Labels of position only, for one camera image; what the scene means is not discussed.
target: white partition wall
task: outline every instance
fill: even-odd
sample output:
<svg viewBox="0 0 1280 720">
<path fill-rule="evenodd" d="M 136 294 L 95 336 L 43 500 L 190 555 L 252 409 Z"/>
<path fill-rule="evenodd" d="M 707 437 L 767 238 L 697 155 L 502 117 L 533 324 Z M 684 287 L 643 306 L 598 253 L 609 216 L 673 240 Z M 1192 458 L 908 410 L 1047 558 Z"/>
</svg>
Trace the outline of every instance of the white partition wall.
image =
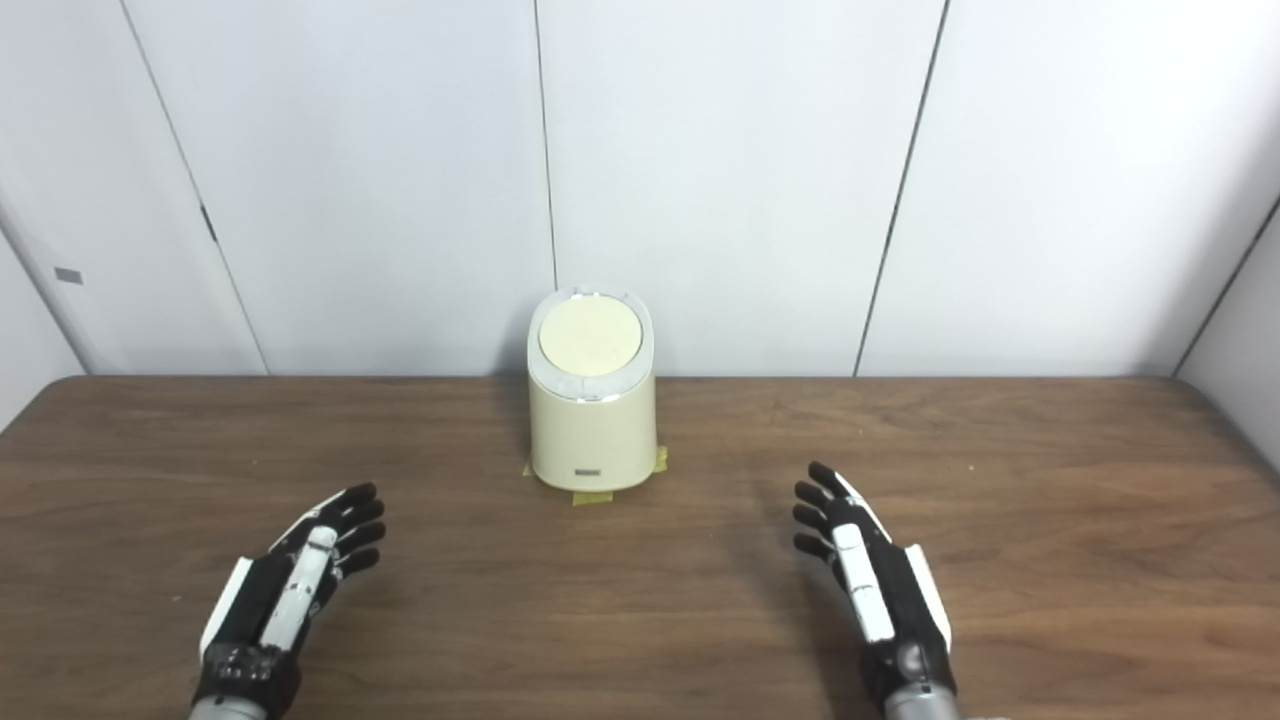
<svg viewBox="0 0 1280 720">
<path fill-rule="evenodd" d="M 561 286 L 664 374 L 851 374 L 941 0 L 538 8 Z"/>
<path fill-rule="evenodd" d="M 116 3 L 0 0 L 0 219 L 90 370 L 262 372 Z"/>
<path fill-rule="evenodd" d="M 1178 377 L 1280 468 L 1280 220 L 1272 219 Z"/>
<path fill-rule="evenodd" d="M 952 3 L 864 375 L 1169 374 L 1280 193 L 1280 4 Z"/>
<path fill-rule="evenodd" d="M 0 234 L 0 430 L 45 386 L 83 372 Z"/>
<path fill-rule="evenodd" d="M 273 373 L 522 364 L 554 287 L 531 1 L 125 5 Z"/>
</svg>

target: circular lid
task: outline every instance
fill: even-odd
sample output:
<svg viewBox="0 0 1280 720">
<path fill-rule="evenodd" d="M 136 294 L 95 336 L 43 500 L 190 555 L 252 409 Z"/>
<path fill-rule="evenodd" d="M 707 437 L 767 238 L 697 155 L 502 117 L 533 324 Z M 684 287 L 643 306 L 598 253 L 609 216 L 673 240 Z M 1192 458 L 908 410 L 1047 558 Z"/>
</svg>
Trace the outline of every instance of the circular lid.
<svg viewBox="0 0 1280 720">
<path fill-rule="evenodd" d="M 608 375 L 626 366 L 644 340 L 640 318 L 607 295 L 575 295 L 552 307 L 538 331 L 543 355 L 580 378 Z"/>
</svg>

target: cream trash can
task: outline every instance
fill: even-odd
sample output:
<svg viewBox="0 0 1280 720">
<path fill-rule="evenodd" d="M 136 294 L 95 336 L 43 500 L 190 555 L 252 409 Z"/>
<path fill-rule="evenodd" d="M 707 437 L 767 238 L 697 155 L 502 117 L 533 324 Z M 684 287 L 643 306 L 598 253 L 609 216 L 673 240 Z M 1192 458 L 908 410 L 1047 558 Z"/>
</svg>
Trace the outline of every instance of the cream trash can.
<svg viewBox="0 0 1280 720">
<path fill-rule="evenodd" d="M 653 384 L 639 297 L 577 286 L 543 300 L 529 325 L 534 474 L 573 492 L 643 483 L 658 454 Z"/>
</svg>

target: robotic hand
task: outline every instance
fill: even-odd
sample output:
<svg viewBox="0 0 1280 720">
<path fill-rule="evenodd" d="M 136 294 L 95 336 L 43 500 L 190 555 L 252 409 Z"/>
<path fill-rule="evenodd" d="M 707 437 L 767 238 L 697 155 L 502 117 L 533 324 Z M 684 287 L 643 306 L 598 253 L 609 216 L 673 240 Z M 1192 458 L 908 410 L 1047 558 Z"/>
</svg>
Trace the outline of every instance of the robotic hand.
<svg viewBox="0 0 1280 720">
<path fill-rule="evenodd" d="M 311 619 L 342 580 L 372 568 L 387 534 L 378 488 L 347 488 L 305 512 L 268 548 L 241 557 L 200 638 L 191 720 L 278 720 L 293 703 Z"/>
<path fill-rule="evenodd" d="M 831 566 L 858 615 L 863 683 L 887 720 L 960 720 L 951 675 L 951 624 L 920 546 L 893 544 L 863 496 L 831 468 L 796 483 L 797 550 Z"/>
</svg>

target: wooden table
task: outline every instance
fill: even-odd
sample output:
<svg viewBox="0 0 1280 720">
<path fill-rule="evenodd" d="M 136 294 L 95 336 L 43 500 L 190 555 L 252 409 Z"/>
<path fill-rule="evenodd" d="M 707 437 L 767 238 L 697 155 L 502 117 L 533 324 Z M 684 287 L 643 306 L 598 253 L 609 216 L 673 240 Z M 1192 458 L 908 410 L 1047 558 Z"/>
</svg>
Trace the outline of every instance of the wooden table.
<svg viewBox="0 0 1280 720">
<path fill-rule="evenodd" d="M 289 717 L 873 717 L 791 486 L 928 551 L 970 714 L 1280 716 L 1275 475 L 1171 380 L 666 379 L 671 470 L 572 507 L 516 379 L 77 378 L 0 436 L 0 710 L 186 717 L 233 559 L 376 480 Z"/>
</svg>

